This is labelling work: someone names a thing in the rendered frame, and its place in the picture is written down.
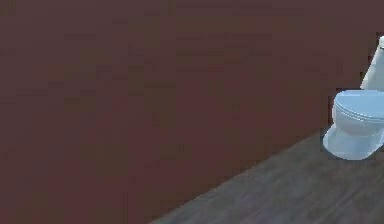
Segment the white toilet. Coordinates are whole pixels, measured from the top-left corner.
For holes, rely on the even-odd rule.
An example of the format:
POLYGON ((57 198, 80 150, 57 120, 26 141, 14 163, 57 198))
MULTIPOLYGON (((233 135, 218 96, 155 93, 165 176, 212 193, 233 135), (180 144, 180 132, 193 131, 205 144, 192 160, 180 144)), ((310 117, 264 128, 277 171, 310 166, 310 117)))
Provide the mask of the white toilet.
POLYGON ((384 35, 358 89, 338 92, 324 148, 345 160, 364 160, 384 145, 384 35))

